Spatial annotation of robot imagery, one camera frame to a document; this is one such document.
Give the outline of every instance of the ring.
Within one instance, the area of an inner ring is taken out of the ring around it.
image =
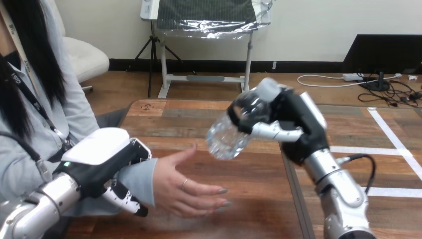
[[[185,191],[185,185],[186,185],[186,182],[189,180],[189,178],[187,178],[184,182],[183,182],[183,185],[182,185],[182,191],[184,192]]]

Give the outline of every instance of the power strip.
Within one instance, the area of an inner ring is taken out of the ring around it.
[[[343,74],[343,80],[345,80],[345,81],[360,81],[360,80],[363,80],[363,78],[358,76],[356,73],[354,73],[354,74]]]

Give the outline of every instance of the bottle cap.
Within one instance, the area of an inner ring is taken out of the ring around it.
[[[273,101],[281,92],[278,83],[270,77],[264,78],[258,86],[255,88],[255,93],[263,101],[271,102]]]

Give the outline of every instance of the woman's hand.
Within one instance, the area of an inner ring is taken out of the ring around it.
[[[221,207],[231,205],[223,198],[210,198],[224,194],[226,189],[220,186],[199,184],[187,179],[176,170],[176,165],[195,154],[197,146],[158,159],[154,170],[153,185],[155,204],[180,217],[199,217],[215,211],[223,211]]]

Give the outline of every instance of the monitor stand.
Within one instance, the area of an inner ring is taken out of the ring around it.
[[[384,72],[379,72],[378,73],[378,81],[374,81],[374,82],[370,82],[370,83],[365,83],[365,84],[360,84],[361,87],[370,90],[370,91],[387,91],[390,89],[390,84],[384,80]]]

